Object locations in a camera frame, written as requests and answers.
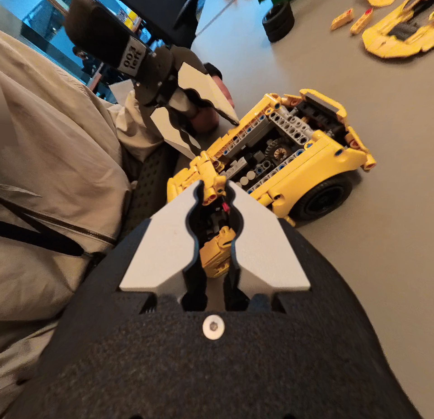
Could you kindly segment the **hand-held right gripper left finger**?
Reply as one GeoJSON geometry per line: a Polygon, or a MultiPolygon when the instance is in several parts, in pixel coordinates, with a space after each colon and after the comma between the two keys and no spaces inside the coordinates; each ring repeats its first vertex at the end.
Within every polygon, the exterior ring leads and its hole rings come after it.
{"type": "Polygon", "coordinates": [[[121,291],[173,295],[187,311],[206,309],[207,278],[193,230],[203,187],[202,180],[194,182],[151,217],[120,282],[121,291]]]}

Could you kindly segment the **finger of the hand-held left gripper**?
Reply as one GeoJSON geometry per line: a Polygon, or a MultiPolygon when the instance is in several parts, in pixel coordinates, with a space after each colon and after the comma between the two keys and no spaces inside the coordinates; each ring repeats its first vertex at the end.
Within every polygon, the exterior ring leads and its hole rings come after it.
{"type": "Polygon", "coordinates": [[[181,90],[194,92],[191,102],[213,108],[220,117],[232,125],[239,125],[239,118],[225,93],[209,74],[204,74],[183,62],[178,70],[177,83],[181,90]]]}
{"type": "Polygon", "coordinates": [[[151,120],[162,135],[165,142],[182,155],[193,160],[199,156],[202,148],[180,123],[172,123],[169,111],[165,107],[156,108],[151,114],[151,120]]]}

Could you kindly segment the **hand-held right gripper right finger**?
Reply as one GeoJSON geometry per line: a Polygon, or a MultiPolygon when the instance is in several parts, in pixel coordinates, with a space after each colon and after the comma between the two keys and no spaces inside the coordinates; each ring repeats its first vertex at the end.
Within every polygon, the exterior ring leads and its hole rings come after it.
{"type": "Polygon", "coordinates": [[[310,281],[287,238],[289,224],[229,181],[226,184],[231,242],[230,268],[224,280],[226,311],[244,311],[255,295],[271,302],[279,293],[307,292],[310,281]]]}

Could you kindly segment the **yellow toy car model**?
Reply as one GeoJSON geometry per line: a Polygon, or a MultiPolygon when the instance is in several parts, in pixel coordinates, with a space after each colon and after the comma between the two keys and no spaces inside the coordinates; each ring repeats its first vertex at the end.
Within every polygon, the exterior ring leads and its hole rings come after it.
{"type": "Polygon", "coordinates": [[[368,172],[376,160],[338,101],[314,89],[268,93],[240,124],[218,138],[167,182],[172,201],[204,182],[200,260],[209,278],[225,275],[235,238],[223,184],[230,181],[291,225],[320,218],[349,197],[347,172],[368,172]]]}

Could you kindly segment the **yellow wedge brick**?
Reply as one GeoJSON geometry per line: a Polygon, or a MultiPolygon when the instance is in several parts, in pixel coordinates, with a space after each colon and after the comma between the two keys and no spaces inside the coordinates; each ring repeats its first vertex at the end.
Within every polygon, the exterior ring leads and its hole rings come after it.
{"type": "Polygon", "coordinates": [[[373,8],[369,8],[350,27],[350,34],[351,34],[351,36],[355,36],[355,35],[360,34],[369,25],[369,23],[372,20],[372,17],[373,17],[373,8]]]}

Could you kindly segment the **person's left forearm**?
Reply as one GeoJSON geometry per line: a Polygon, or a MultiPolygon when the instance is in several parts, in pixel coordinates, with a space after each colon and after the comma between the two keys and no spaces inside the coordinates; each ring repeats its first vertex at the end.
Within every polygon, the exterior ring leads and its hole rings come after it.
{"type": "Polygon", "coordinates": [[[134,90],[128,93],[123,106],[112,105],[107,111],[119,142],[137,161],[143,163],[164,144],[162,135],[145,125],[134,90]]]}

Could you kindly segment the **grey desk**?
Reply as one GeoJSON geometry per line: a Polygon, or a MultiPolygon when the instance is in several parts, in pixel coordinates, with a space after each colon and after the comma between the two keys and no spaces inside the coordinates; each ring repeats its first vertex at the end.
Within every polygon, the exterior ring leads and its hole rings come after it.
{"type": "Polygon", "coordinates": [[[332,20],[366,0],[293,0],[296,24],[270,44],[269,0],[206,0],[193,51],[222,72],[243,117],[267,92],[315,89],[340,102],[377,161],[336,211],[298,228],[358,296],[388,362],[433,418],[433,49],[384,60],[332,20]]]}

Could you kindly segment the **person's left hand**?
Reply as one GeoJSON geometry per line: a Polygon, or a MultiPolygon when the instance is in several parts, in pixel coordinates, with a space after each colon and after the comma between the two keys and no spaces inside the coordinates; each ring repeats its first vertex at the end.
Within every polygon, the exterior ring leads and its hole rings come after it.
{"type": "MultiPolygon", "coordinates": [[[[212,79],[216,85],[220,88],[225,98],[229,101],[232,108],[235,108],[232,96],[224,84],[222,78],[217,74],[212,76],[212,79]]],[[[199,108],[198,113],[193,119],[191,119],[191,124],[193,131],[196,134],[205,134],[215,130],[219,126],[220,116],[212,108],[199,108]]]]}

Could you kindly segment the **black toy tyre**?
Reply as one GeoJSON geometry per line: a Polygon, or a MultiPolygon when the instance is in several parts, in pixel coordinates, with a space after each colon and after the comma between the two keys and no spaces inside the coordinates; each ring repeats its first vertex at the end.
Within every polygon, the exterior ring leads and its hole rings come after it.
{"type": "Polygon", "coordinates": [[[262,26],[270,43],[282,40],[294,25],[295,18],[289,0],[274,4],[262,19],[262,26]]]}

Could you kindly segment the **person's beige jacket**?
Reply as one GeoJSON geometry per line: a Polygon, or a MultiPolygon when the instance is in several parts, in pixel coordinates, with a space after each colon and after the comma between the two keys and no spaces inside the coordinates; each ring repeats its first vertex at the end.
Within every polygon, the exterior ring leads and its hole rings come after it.
{"type": "Polygon", "coordinates": [[[130,182],[103,103],[1,32],[1,416],[32,378],[98,253],[116,243],[130,182]]]}

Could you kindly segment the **short yellow toy beam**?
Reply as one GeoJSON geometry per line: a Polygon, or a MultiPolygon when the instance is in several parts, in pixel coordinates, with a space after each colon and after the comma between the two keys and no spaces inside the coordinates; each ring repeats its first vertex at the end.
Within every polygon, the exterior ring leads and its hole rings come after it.
{"type": "Polygon", "coordinates": [[[354,9],[350,8],[349,10],[344,11],[344,13],[340,14],[339,16],[333,19],[330,25],[330,31],[337,30],[340,27],[349,24],[353,20],[354,20],[354,9]]]}

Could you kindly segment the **yellow toy car hood section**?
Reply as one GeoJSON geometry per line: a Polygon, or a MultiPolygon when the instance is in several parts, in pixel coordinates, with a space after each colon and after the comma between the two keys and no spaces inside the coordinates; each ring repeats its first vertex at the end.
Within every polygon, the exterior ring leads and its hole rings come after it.
{"type": "Polygon", "coordinates": [[[379,58],[407,58],[434,46],[434,0],[405,0],[362,33],[363,45],[379,58]],[[424,24],[417,18],[432,10],[424,24]]]}

